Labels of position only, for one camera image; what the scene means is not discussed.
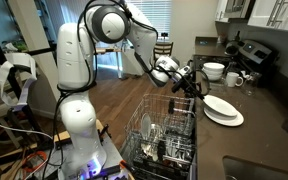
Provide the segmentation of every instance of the window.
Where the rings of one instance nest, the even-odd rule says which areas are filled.
[[[153,24],[159,36],[170,33],[172,0],[126,0],[139,8]]]

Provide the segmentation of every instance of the dishwasher rack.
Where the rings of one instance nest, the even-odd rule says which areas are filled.
[[[128,162],[136,179],[186,179],[195,154],[194,98],[147,94],[125,127]],[[144,116],[151,120],[141,133]]]

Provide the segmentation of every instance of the backsplash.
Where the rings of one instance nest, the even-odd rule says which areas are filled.
[[[272,30],[247,25],[247,20],[232,20],[230,23],[216,23],[219,34],[227,34],[228,39],[233,39],[240,31],[241,40],[252,39],[271,46],[280,52],[277,64],[280,73],[273,81],[274,94],[279,96],[288,106],[288,32]]]

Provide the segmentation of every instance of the glass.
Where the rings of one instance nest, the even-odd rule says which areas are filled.
[[[255,95],[256,87],[258,84],[259,78],[262,74],[258,72],[251,72],[251,74],[246,78],[241,90],[244,94],[249,96]]]

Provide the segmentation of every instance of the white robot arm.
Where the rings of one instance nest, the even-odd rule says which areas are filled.
[[[157,87],[164,86],[170,78],[179,81],[190,72],[189,67],[178,70],[179,62],[170,57],[161,57],[156,68],[152,68],[150,58],[157,31],[137,7],[124,2],[111,1],[115,6],[92,5],[92,2],[94,0],[87,4],[77,24],[62,25],[58,35],[58,87],[65,96],[60,112],[74,146],[61,168],[61,179],[91,178],[100,173],[107,158],[97,134],[95,110],[88,97],[94,77],[96,42],[112,44],[126,37],[134,45],[137,61]]]

